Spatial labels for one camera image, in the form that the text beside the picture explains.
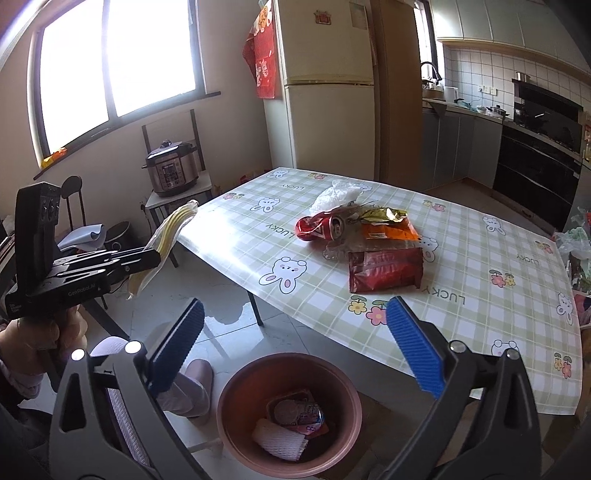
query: leg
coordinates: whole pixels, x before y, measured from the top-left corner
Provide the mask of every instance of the leg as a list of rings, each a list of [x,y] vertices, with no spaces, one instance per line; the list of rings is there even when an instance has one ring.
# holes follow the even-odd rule
[[[125,333],[125,330],[123,330],[123,328],[121,328],[107,312],[100,308],[99,303],[95,299],[88,300],[82,305],[84,305],[86,311],[92,315],[97,323],[103,327],[109,335],[120,337],[129,342],[129,335]]]
[[[258,311],[258,307],[256,306],[256,299],[255,296],[250,293],[248,290],[246,291],[246,293],[248,293],[248,299],[251,301],[251,305],[252,305],[252,311],[255,313],[255,318],[256,318],[256,323],[259,327],[264,327],[265,324],[262,322],[261,320],[261,314]]]

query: window frame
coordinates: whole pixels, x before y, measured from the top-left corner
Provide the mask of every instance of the window frame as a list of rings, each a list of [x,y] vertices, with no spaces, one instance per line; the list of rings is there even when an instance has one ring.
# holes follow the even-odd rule
[[[39,142],[41,154],[43,158],[47,158],[51,155],[49,150],[49,144],[47,142],[47,134],[45,131],[45,122],[43,119],[43,108],[41,105],[41,48],[43,46],[43,35],[45,29],[52,24],[55,20],[60,18],[62,15],[77,7],[85,0],[76,0],[66,8],[59,10],[55,15],[50,17],[47,21],[44,21],[36,31],[32,45],[33,52],[33,107],[35,113],[34,126],[36,128],[36,136]],[[68,155],[80,150],[86,145],[92,143],[94,140],[98,140],[118,128],[128,125],[132,122],[140,120],[146,116],[153,115],[164,110],[168,110],[175,106],[183,105],[185,103],[199,100],[202,98],[208,98],[211,96],[219,95],[220,92],[213,92],[210,94],[205,93],[205,81],[203,76],[202,60],[201,60],[201,48],[199,45],[199,26],[197,23],[197,9],[196,0],[187,0],[187,8],[189,9],[189,38],[191,42],[191,60],[193,62],[193,74],[195,78],[195,90],[190,92],[181,93],[171,98],[160,100],[158,102],[151,103],[137,110],[134,110],[125,115],[117,116],[115,109],[115,100],[113,99],[113,92],[111,88],[111,80],[109,77],[109,62],[106,53],[107,43],[107,19],[109,16],[109,8],[111,7],[111,0],[103,0],[103,12],[102,12],[102,71],[103,71],[103,84],[105,86],[105,102],[107,107],[107,114],[109,119],[96,127],[88,130],[79,137],[74,138],[68,142],[64,147],[67,149],[67,154],[61,159],[55,161],[49,167],[43,169],[35,179],[37,179],[41,173],[45,172],[48,168],[58,163],[60,160],[66,158]]]

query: floor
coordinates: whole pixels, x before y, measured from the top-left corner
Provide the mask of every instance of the floor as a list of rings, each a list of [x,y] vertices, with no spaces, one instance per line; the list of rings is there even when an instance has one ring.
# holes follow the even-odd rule
[[[443,199],[475,207],[525,228],[527,220],[516,219],[512,211],[496,200],[462,183],[437,189]],[[213,408],[209,422],[196,427],[190,420],[167,414],[185,445],[195,445],[218,437],[215,423],[217,400],[224,385],[242,366],[276,352],[304,352],[335,364],[353,381],[356,388],[393,412],[388,433],[374,442],[346,480],[361,480],[376,464],[387,465],[403,448],[426,416],[433,400],[418,388],[413,378],[370,360],[303,326],[266,302],[258,300],[265,326],[256,324],[246,291],[203,261],[175,247],[179,268],[166,262],[139,297],[127,300],[124,288],[107,296],[109,313],[131,338],[151,342],[162,325],[176,319],[193,297],[206,309],[206,326],[189,353],[185,366],[195,358],[207,359],[213,366]],[[96,324],[89,325],[89,348],[106,333]],[[55,394],[48,382],[40,396],[25,402],[27,407],[52,411]],[[551,417],[541,416],[543,433]],[[213,480],[240,478],[262,480],[262,476],[231,457],[226,449],[214,447],[194,454]]]

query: pot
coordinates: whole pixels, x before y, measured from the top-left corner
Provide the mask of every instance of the pot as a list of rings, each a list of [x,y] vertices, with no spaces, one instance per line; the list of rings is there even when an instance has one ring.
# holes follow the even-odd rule
[[[177,195],[191,188],[199,178],[194,153],[188,142],[172,143],[165,140],[146,157],[152,188],[161,197]]]

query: hand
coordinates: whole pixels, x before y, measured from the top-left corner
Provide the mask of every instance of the hand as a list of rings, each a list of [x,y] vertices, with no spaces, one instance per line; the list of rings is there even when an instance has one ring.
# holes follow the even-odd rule
[[[13,320],[0,332],[0,358],[13,372],[43,374],[45,368],[39,351],[57,347],[60,357],[67,361],[74,350],[86,348],[87,328],[78,307],[57,313],[50,320]]]

